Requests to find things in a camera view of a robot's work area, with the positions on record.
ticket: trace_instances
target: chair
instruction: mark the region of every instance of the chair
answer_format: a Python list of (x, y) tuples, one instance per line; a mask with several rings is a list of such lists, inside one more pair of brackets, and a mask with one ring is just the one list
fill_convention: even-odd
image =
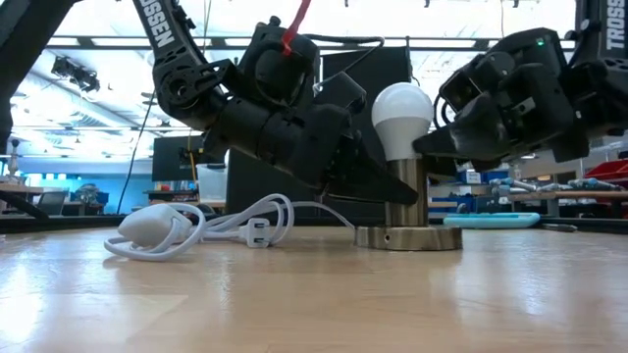
[(66, 191), (44, 192), (39, 197), (37, 208), (49, 216), (61, 216), (66, 201)]

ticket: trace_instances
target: ceiling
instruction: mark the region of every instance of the ceiling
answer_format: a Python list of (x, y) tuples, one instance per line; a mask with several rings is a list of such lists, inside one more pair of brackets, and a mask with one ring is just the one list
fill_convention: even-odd
[[(181, 0), (180, 3), (196, 23), (195, 37), (203, 36), (203, 15), (205, 8), (211, 7), (207, 37), (220, 37), (248, 36), (256, 23), (267, 22), (272, 15), (289, 23), (299, 2), (213, 0), (211, 6), (209, 0)], [(496, 39), (538, 26), (555, 29), (559, 35), (573, 27), (574, 0), (521, 0), (517, 9), (513, 9), (512, 4), (507, 1), (501, 6), (498, 0), (432, 0), (430, 8), (425, 9), (424, 3), (417, 0), (348, 0), (348, 7), (341, 0), (316, 0), (300, 31)], [(76, 36), (107, 38), (93, 39), (94, 45), (85, 49), (74, 45), (78, 44)], [(153, 83), (151, 53), (147, 48), (138, 48), (143, 44), (134, 45), (145, 40), (129, 39), (129, 36), (145, 36), (131, 0), (83, 0), (74, 6), (12, 99), (15, 103), (14, 137), (23, 141), (21, 154), (65, 155), (92, 162), (107, 156), (121, 158), (131, 154), (138, 135), (133, 128), (141, 126), (147, 109), (142, 103), (147, 98), (142, 93), (152, 92)], [(414, 43), (412, 46), (423, 45), (418, 40)], [(232, 39), (227, 44), (237, 45), (238, 40)], [(432, 40), (430, 46), (464, 49), (469, 48), (469, 43)], [(215, 49), (208, 50), (206, 57), (208, 61), (216, 61), (241, 57), (242, 53), (238, 49)], [(446, 78), (476, 54), (472, 51), (413, 51), (414, 75), (434, 99)], [(81, 95), (76, 86), (59, 80), (50, 73), (58, 56), (96, 72), (102, 88), (95, 94)], [(65, 126), (82, 129), (66, 129)], [(137, 150), (138, 158), (152, 154), (152, 140), (157, 136), (189, 134), (183, 124), (170, 119), (158, 106), (151, 108), (147, 126), (149, 129)], [(164, 131), (165, 128), (176, 130)]]

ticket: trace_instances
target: lamp base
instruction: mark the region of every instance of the lamp base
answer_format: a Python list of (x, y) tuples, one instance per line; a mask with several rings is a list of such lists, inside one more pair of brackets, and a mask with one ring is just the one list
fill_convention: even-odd
[(394, 251), (443, 251), (462, 249), (459, 227), (359, 227), (355, 245)]

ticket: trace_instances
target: light bulb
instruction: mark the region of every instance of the light bulb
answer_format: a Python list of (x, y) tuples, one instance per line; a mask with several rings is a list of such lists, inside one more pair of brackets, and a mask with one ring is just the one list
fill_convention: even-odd
[(387, 161), (417, 157), (412, 141), (428, 133), (434, 119), (432, 100), (410, 82), (386, 87), (373, 103), (372, 121)]

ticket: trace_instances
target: red cable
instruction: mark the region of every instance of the red cable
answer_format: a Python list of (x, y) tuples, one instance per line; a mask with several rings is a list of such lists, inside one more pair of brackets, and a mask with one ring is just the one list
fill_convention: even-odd
[(296, 37), (296, 33), (298, 32), (298, 28), (305, 19), (305, 14), (307, 14), (307, 9), (310, 7), (311, 0), (301, 0), (301, 5), (298, 7), (298, 11), (296, 12), (296, 16), (292, 21), (292, 24), (286, 29), (286, 32), (282, 36), (282, 43), (284, 44), (284, 55), (288, 56), (292, 52), (292, 48), (290, 48), (290, 43)]

